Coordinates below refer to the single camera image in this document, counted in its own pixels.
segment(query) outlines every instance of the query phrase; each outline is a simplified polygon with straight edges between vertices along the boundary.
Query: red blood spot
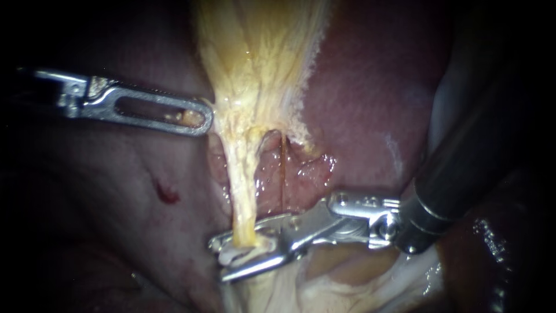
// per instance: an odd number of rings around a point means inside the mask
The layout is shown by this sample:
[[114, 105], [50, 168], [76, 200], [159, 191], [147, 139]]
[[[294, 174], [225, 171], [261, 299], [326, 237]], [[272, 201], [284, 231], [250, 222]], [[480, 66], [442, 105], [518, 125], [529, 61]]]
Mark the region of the red blood spot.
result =
[[158, 180], [154, 180], [156, 194], [158, 198], [166, 204], [174, 204], [180, 200], [180, 195], [178, 191], [173, 186], [167, 186], [161, 184]]

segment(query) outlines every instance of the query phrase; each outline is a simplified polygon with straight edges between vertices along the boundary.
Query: blood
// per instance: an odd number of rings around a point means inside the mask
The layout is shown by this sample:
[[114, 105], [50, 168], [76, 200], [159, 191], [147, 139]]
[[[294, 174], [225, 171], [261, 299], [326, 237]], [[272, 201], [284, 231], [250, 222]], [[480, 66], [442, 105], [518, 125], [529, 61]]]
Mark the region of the blood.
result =
[[180, 194], [173, 185], [164, 185], [158, 179], [153, 179], [158, 198], [166, 204], [175, 204], [180, 200]]

